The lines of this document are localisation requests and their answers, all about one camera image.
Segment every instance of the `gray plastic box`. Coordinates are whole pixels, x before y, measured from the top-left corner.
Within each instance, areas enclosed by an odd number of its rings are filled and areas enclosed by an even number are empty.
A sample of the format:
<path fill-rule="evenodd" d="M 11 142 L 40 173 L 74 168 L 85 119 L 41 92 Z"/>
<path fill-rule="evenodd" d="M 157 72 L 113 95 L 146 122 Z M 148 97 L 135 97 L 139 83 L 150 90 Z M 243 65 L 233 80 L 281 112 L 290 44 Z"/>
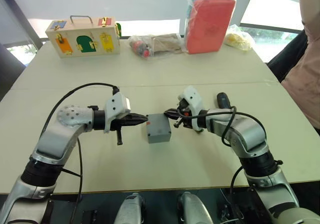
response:
<path fill-rule="evenodd" d="M 146 132 L 150 144 L 169 142 L 171 128 L 168 118 L 163 113 L 148 115 Z"/>

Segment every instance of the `cable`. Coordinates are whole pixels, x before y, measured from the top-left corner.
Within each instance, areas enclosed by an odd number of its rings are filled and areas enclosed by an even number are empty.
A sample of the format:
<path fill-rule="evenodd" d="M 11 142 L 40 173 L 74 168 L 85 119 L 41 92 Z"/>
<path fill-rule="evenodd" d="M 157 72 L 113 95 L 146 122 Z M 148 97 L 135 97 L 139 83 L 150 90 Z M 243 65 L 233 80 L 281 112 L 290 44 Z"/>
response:
<path fill-rule="evenodd" d="M 197 118 L 205 118 L 205 117 L 209 117 L 209 116 L 217 116 L 217 115 L 224 115 L 224 114 L 233 114 L 233 112 L 231 112 L 231 111 L 223 111 L 223 112 L 213 112 L 213 113 L 207 113 L 207 114 L 200 114 L 200 115 L 191 115 L 191 116 L 188 116 L 188 115 L 182 114 L 179 109 L 177 109 L 177 113 L 178 113 L 179 116 L 180 116 L 181 118 L 183 118 L 183 119 L 197 119 Z M 256 122 L 261 126 L 261 128 L 263 129 L 264 134 L 265 134 L 265 138 L 267 138 L 266 129 L 265 129 L 264 125 L 263 125 L 257 118 L 255 118 L 253 115 L 250 115 L 250 114 L 247 114 L 247 113 L 244 113 L 244 112 L 236 112 L 235 114 L 236 114 L 236 115 L 245 116 L 245 117 L 251 118 L 252 120 L 256 121 Z"/>
<path fill-rule="evenodd" d="M 74 175 L 74 176 L 76 176 L 76 177 L 81 177 L 81 175 L 80 174 L 78 174 L 78 173 L 75 173 L 75 172 L 73 172 L 73 171 L 71 171 L 71 170 L 68 170 L 68 169 L 64 169 L 64 168 L 62 168 L 62 170 L 61 170 L 62 172 L 64 172 L 64 173 L 68 173 L 68 174 L 71 174 L 71 175 Z"/>
<path fill-rule="evenodd" d="M 67 98 L 67 97 L 70 97 L 74 92 L 76 92 L 77 90 L 81 89 L 81 88 L 85 88 L 85 87 L 88 87 L 88 86 L 95 86 L 95 85 L 99 85 L 99 86 L 107 86 L 107 87 L 111 87 L 113 88 L 113 93 L 115 94 L 116 92 L 119 91 L 119 88 L 115 85 L 111 85 L 111 84 L 108 84 L 108 83 L 103 83 L 103 82 L 92 82 L 92 83 L 87 83 L 87 84 L 84 84 L 84 85 L 80 85 L 74 89 L 72 89 L 71 91 L 69 91 L 67 94 L 65 94 L 55 105 L 54 107 L 52 108 L 50 114 L 48 115 L 44 125 L 43 125 L 43 128 L 42 128 L 42 131 L 41 131 L 41 134 L 40 134 L 40 137 L 42 136 L 42 134 L 46 131 L 47 129 L 47 126 L 50 122 L 50 119 L 51 117 L 53 116 L 54 112 L 56 111 L 56 109 L 58 108 L 58 106 Z"/>
<path fill-rule="evenodd" d="M 74 92 L 76 92 L 77 90 L 79 89 L 82 89 L 82 88 L 85 88 L 85 87 L 89 87 L 89 86 L 95 86 L 95 85 L 98 85 L 98 86 L 107 86 L 107 87 L 111 87 L 113 90 L 112 90 L 112 94 L 116 94 L 117 92 L 119 92 L 119 88 L 115 85 L 111 85 L 111 84 L 108 84 L 108 83 L 103 83 L 103 82 L 92 82 L 92 83 L 87 83 L 87 84 L 84 84 L 84 85 L 80 85 L 74 89 L 72 89 L 71 91 L 69 91 L 67 94 L 65 94 L 55 105 L 54 107 L 52 108 L 50 114 L 48 115 L 44 125 L 43 125 L 43 128 L 41 130 L 41 134 L 40 134 L 40 137 L 42 136 L 42 134 L 46 131 L 47 127 L 48 127 L 48 124 L 54 114 L 54 112 L 56 111 L 56 109 L 58 108 L 58 106 L 68 97 L 70 97 Z M 78 208 L 78 204 L 79 204 L 79 201 L 80 201 L 80 197 L 81 197 L 81 192 L 82 192 L 82 183 L 83 183 L 83 162 L 82 162 L 82 152 L 81 152 L 81 144 L 80 144 L 80 140 L 79 138 L 77 138 L 77 143 L 78 143 L 78 149 L 79 149 L 79 162 L 80 162 L 80 175 L 73 172 L 73 171 L 70 171 L 68 169 L 62 169 L 63 172 L 65 173 L 68 173 L 68 174 L 71 174 L 71 175 L 74 175 L 74 176 L 77 176 L 77 177 L 80 177 L 80 183 L 79 183 L 79 191 L 78 191 L 78 195 L 76 197 L 76 201 L 75 201 L 75 205 L 74 205 L 74 208 L 73 208 L 73 211 L 72 211 L 72 215 L 71 215 L 71 218 L 70 218 L 70 224 L 73 224 L 74 222 L 74 219 L 75 219 L 75 215 L 76 215 L 76 212 L 77 212 L 77 208 Z"/>
<path fill-rule="evenodd" d="M 81 145 L 80 145 L 80 140 L 79 138 L 77 138 L 77 143 L 78 143 L 78 148 L 79 148 L 79 161 L 80 161 L 80 184 L 79 184 L 79 191 L 78 191 L 78 196 L 76 197 L 76 201 L 74 204 L 74 208 L 72 211 L 72 215 L 70 218 L 70 224 L 74 223 L 75 220 L 75 216 L 76 216 L 76 212 L 77 212 L 77 208 L 78 208 L 78 204 L 80 201 L 80 197 L 81 197 L 81 192 L 82 192 L 82 182 L 83 182 L 83 163 L 82 163 L 82 153 L 81 153 Z"/>
<path fill-rule="evenodd" d="M 226 200 L 226 202 L 231 205 L 230 201 L 228 200 L 228 198 L 226 197 L 226 195 L 224 194 L 224 192 L 222 191 L 222 189 L 221 189 L 221 188 L 219 188 L 219 189 L 220 189 L 220 192 L 221 192 L 222 196 L 223 196 L 224 199 Z"/>
<path fill-rule="evenodd" d="M 231 198 L 231 209 L 234 212 L 234 214 L 236 215 L 236 217 L 238 218 L 238 220 L 243 224 L 244 222 L 242 221 L 245 217 L 244 216 L 239 216 L 239 213 L 236 210 L 236 205 L 234 202 L 234 185 L 235 185 L 235 180 L 239 174 L 239 172 L 241 172 L 241 170 L 243 169 L 243 167 L 241 166 L 238 170 L 236 170 L 236 172 L 234 173 L 232 180 L 231 180 L 231 184 L 230 184 L 230 198 Z"/>
<path fill-rule="evenodd" d="M 231 127 L 231 124 L 232 124 L 232 122 L 233 122 L 234 119 L 235 119 L 236 112 L 237 112 L 237 108 L 236 108 L 235 106 L 232 106 L 231 109 L 233 109 L 231 118 L 230 118 L 228 124 L 226 125 L 226 127 L 225 127 L 222 135 L 221 135 L 221 141 L 222 141 L 222 143 L 223 143 L 225 146 L 227 146 L 227 147 L 231 147 L 231 145 L 228 144 L 228 143 L 226 143 L 226 141 L 225 141 L 226 134 L 227 134 L 227 132 L 229 131 L 229 129 L 230 129 L 230 127 Z"/>
<path fill-rule="evenodd" d="M 238 220 L 239 220 L 239 218 L 235 218 L 235 219 L 231 219 L 231 220 L 226 220 L 226 221 L 224 221 L 224 222 L 221 222 L 220 224 L 235 222 L 235 221 L 238 221 Z"/>

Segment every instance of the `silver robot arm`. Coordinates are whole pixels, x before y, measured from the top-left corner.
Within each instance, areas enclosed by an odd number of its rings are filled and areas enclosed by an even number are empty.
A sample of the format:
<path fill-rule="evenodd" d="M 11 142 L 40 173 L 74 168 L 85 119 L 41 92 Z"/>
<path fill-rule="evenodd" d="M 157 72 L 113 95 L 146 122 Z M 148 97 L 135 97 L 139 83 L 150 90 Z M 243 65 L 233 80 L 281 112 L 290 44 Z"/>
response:
<path fill-rule="evenodd" d="M 179 224 L 214 224 L 210 214 L 195 194 L 188 191 L 178 197 Z"/>
<path fill-rule="evenodd" d="M 204 115 L 232 113 L 231 109 L 205 110 L 199 93 L 192 86 L 187 87 L 178 99 L 180 102 L 177 110 L 180 114 L 200 115 L 200 117 L 190 119 L 187 116 L 179 115 L 179 118 L 175 116 L 173 119 L 177 119 L 174 125 L 176 128 L 183 123 L 184 127 L 195 131 L 207 129 L 208 132 L 220 137 L 223 135 L 232 115 Z M 172 109 L 165 112 L 169 118 L 173 117 L 171 114 Z M 267 144 L 265 130 L 260 124 L 251 118 L 236 114 L 225 139 L 239 157 L 252 192 L 262 202 L 273 223 L 320 224 L 320 216 L 299 207 L 298 199 L 279 167 L 282 162 L 274 160 Z"/>
<path fill-rule="evenodd" d="M 135 192 L 125 198 L 120 206 L 113 224 L 144 223 L 145 209 L 145 200 L 139 195 L 139 193 Z"/>
<path fill-rule="evenodd" d="M 128 122 L 123 121 L 129 113 L 130 102 L 121 92 L 106 102 L 104 110 L 74 105 L 60 109 L 55 123 L 41 135 L 23 174 L 8 195 L 0 211 L 0 224 L 17 220 L 41 223 L 56 180 L 79 135 L 93 129 L 118 132 L 121 126 L 134 126 L 147 120 L 142 115 L 132 114 L 138 120 L 131 116 Z"/>

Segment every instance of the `toy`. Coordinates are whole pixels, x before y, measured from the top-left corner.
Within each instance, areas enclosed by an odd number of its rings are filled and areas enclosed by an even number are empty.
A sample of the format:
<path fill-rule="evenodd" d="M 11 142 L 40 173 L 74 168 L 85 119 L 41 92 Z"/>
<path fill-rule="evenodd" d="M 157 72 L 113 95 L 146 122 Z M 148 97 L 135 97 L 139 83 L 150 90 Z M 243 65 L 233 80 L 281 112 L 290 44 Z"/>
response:
<path fill-rule="evenodd" d="M 118 54 L 119 25 L 114 17 L 71 15 L 70 20 L 52 21 L 45 33 L 61 58 Z"/>
<path fill-rule="evenodd" d="M 183 41 L 179 34 L 130 36 L 129 44 L 140 57 L 153 57 L 160 53 L 181 53 Z"/>

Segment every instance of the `pink shirt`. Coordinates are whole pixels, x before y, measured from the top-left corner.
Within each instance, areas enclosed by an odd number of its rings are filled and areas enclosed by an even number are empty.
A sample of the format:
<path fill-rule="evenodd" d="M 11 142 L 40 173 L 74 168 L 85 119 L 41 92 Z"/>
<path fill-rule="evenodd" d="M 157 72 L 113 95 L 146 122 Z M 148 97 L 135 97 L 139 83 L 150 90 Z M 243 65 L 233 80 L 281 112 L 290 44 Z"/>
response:
<path fill-rule="evenodd" d="M 304 30 L 308 46 L 281 84 L 310 123 L 320 129 L 320 14 L 305 23 Z"/>

